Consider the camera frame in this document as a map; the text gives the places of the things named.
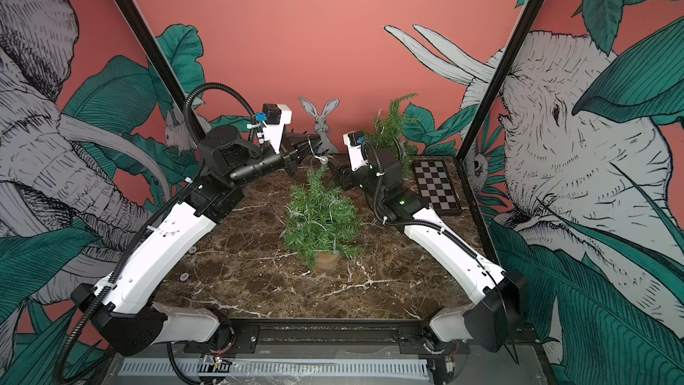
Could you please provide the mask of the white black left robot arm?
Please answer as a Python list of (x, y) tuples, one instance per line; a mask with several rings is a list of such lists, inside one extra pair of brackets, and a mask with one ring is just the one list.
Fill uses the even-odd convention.
[[(207, 90), (230, 94), (249, 114), (249, 138), (234, 126), (212, 128), (206, 135), (192, 125), (192, 105)], [(95, 285), (82, 284), (71, 297), (83, 315), (55, 362), (53, 383), (75, 384), (115, 354), (135, 355), (152, 345), (167, 348), (187, 343), (195, 352), (221, 363), (237, 341), (229, 320), (206, 308), (176, 308), (153, 301), (167, 274), (199, 240), (225, 219), (243, 198), (244, 187), (280, 169), (294, 175), (321, 139), (290, 133), (292, 111), (267, 103), (256, 113), (231, 87), (204, 83), (188, 94), (183, 116), (201, 153), (196, 176), (170, 198), (134, 235), (114, 270)], [(92, 365), (68, 377), (69, 353), (87, 323), (92, 323), (109, 350)]]

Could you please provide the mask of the large tree wooden base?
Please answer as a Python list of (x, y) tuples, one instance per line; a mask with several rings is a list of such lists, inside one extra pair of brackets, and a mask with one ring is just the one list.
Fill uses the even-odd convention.
[(341, 256), (331, 252), (318, 252), (315, 266), (320, 269), (335, 269), (340, 263)]

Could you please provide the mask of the small green christmas tree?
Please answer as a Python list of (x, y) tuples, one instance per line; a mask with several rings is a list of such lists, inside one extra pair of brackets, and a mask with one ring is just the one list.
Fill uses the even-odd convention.
[(373, 119), (373, 130), (365, 133), (377, 147), (392, 151), (402, 165), (404, 178), (409, 178), (409, 174), (411, 174), (411, 164), (414, 156), (418, 153), (418, 148), (410, 144), (404, 136), (404, 128), (406, 126), (411, 127), (415, 123), (415, 119), (404, 116), (400, 112), (400, 106), (402, 102), (414, 96), (416, 94), (408, 94), (391, 101), (388, 106), (388, 115), (384, 118), (381, 117), (381, 110), (379, 110)]

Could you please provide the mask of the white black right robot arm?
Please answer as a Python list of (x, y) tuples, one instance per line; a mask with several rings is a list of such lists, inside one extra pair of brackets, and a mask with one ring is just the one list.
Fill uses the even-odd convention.
[(479, 254), (405, 188), (392, 151), (376, 147), (362, 133), (345, 134), (344, 143), (347, 159), (330, 162), (335, 183), (343, 190), (360, 188), (376, 219), (420, 245), (470, 299), (468, 306), (444, 308), (427, 321), (434, 340), (473, 340), (490, 352), (504, 347), (525, 321), (527, 278)]

